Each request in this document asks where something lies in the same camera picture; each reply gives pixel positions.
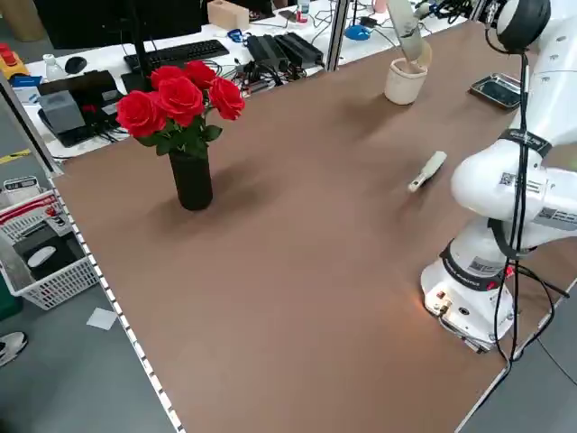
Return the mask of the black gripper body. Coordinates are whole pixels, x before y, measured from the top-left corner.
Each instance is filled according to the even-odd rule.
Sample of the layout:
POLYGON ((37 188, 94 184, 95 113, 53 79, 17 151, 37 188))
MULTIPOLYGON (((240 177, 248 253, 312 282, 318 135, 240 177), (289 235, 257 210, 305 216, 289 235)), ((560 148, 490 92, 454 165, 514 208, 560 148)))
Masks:
POLYGON ((434 1, 431 5, 431 14, 438 19, 455 21, 459 17, 468 18, 472 9, 472 0, 442 0, 434 1))

